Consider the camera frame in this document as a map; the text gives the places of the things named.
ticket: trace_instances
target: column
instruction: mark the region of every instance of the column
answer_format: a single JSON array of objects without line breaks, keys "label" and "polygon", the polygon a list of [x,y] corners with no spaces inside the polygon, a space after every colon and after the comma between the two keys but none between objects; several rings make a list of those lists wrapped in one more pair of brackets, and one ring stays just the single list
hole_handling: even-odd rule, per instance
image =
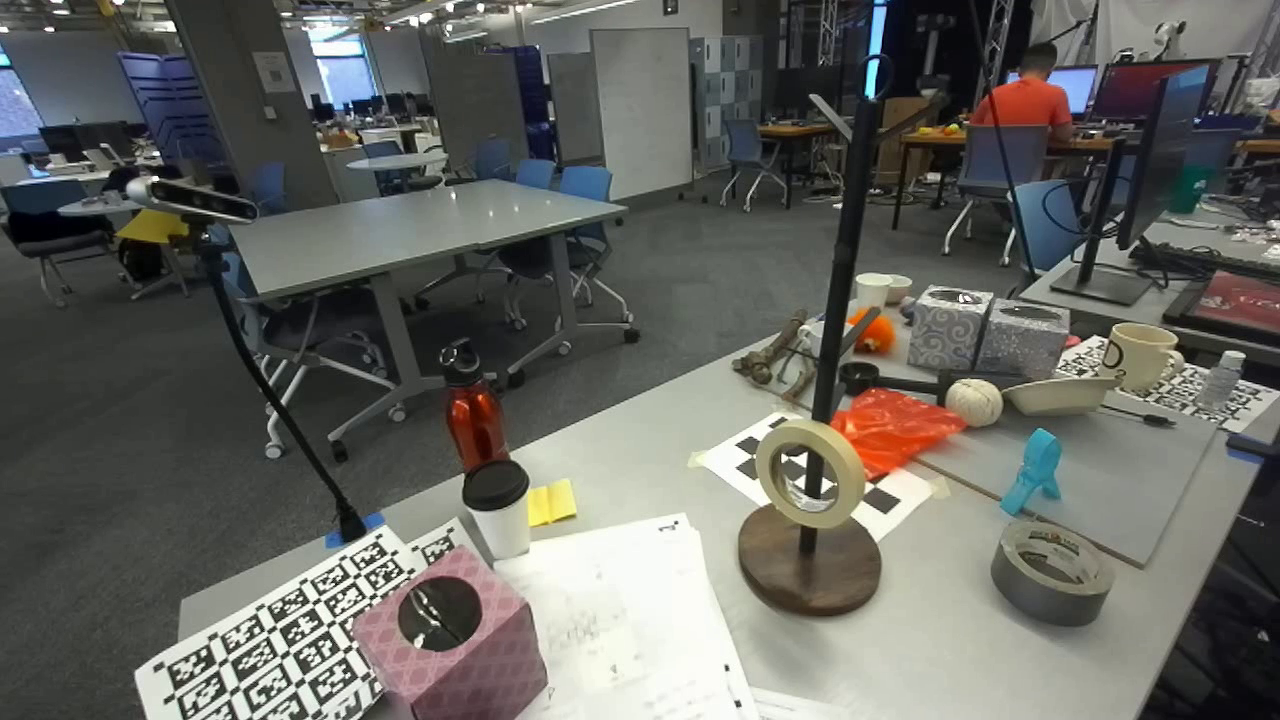
[{"label": "column", "polygon": [[201,73],[241,186],[254,192],[264,164],[285,164],[289,206],[335,204],[277,2],[168,0],[168,16]]}]

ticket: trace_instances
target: orange shirt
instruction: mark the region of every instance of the orange shirt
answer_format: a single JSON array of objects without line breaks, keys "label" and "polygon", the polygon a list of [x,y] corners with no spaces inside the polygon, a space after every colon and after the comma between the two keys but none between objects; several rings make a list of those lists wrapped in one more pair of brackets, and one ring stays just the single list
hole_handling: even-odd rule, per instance
[{"label": "orange shirt", "polygon": [[1070,92],[1050,82],[1044,77],[1020,77],[1014,82],[991,89],[991,94],[977,104],[973,126],[998,125],[991,104],[1002,126],[1072,126]]}]

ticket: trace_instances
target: lamp base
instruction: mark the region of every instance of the lamp base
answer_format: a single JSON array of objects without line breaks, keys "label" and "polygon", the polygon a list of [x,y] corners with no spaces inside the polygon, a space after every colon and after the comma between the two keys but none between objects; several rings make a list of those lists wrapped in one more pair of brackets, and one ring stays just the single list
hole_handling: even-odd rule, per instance
[{"label": "lamp base", "polygon": [[736,533],[736,562],[754,591],[799,615],[839,615],[882,588],[882,544],[857,520],[818,533],[818,553],[799,556],[799,526],[774,503]]}]

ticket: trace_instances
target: box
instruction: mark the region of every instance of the box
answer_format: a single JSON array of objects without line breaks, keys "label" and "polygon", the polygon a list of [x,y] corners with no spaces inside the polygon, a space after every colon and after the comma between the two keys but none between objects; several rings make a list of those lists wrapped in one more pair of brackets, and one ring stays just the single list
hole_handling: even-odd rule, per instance
[{"label": "box", "polygon": [[965,373],[977,358],[991,301],[991,291],[930,282],[915,301],[914,362]]},{"label": "box", "polygon": [[550,687],[533,609],[470,549],[369,609],[355,645],[412,720],[512,720]]},{"label": "box", "polygon": [[977,373],[1044,379],[1065,356],[1072,310],[1024,301],[998,301]]}]

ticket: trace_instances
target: red bottle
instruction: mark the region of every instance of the red bottle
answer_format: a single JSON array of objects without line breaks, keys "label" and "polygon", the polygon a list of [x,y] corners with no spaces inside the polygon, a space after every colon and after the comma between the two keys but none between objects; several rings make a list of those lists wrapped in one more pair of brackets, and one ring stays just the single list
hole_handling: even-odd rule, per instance
[{"label": "red bottle", "polygon": [[463,471],[509,454],[504,408],[498,392],[480,379],[480,351],[471,341],[455,341],[439,351],[450,377],[444,423]]}]

